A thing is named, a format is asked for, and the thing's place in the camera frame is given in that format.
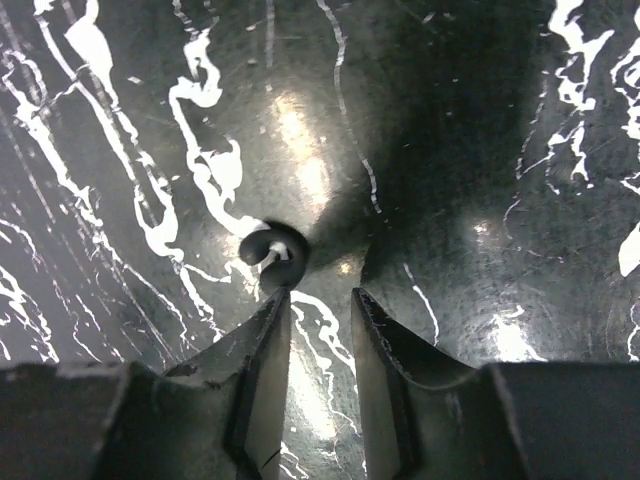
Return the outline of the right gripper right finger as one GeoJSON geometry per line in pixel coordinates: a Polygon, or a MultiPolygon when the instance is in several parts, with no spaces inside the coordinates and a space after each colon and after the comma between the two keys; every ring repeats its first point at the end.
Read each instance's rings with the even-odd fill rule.
{"type": "Polygon", "coordinates": [[[639,368],[582,362],[469,367],[365,290],[351,328],[371,479],[635,479],[639,368]]]}

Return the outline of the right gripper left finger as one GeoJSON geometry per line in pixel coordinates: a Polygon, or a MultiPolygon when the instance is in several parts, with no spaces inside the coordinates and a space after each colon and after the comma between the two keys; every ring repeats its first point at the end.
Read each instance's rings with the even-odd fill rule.
{"type": "Polygon", "coordinates": [[[275,479],[290,294],[158,374],[138,362],[23,363],[1,372],[5,479],[275,479]]]}

